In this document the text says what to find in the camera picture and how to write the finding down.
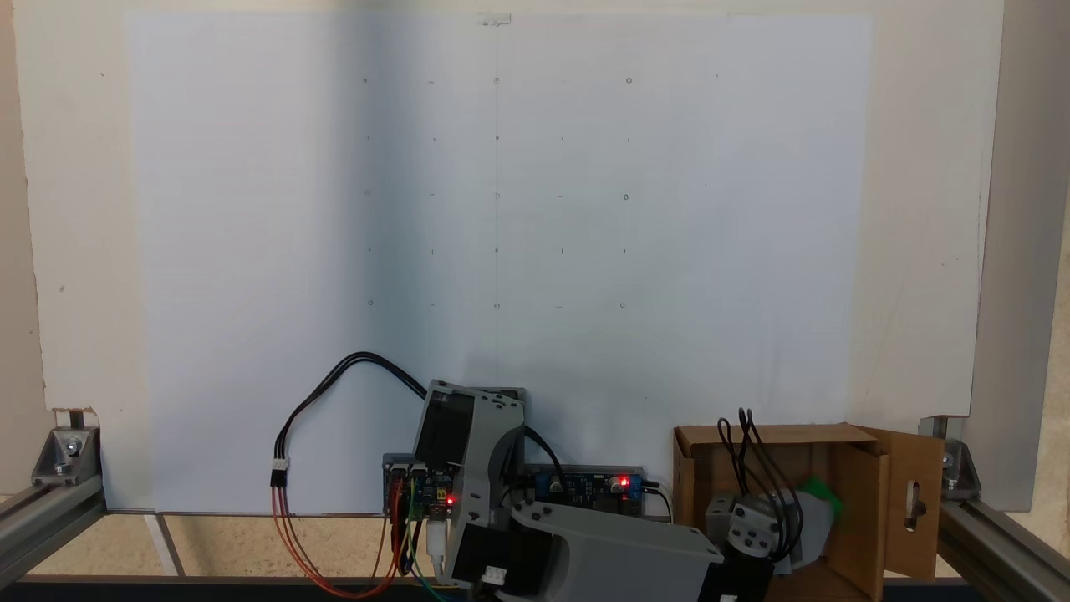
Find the translucent grey gripper finger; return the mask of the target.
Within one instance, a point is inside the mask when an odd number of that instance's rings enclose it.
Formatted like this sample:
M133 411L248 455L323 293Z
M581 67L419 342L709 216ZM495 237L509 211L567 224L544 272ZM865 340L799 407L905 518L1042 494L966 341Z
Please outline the translucent grey gripper finger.
M786 557L788 574L817 562L841 511L842 503L830 489L786 492L788 532L794 541Z

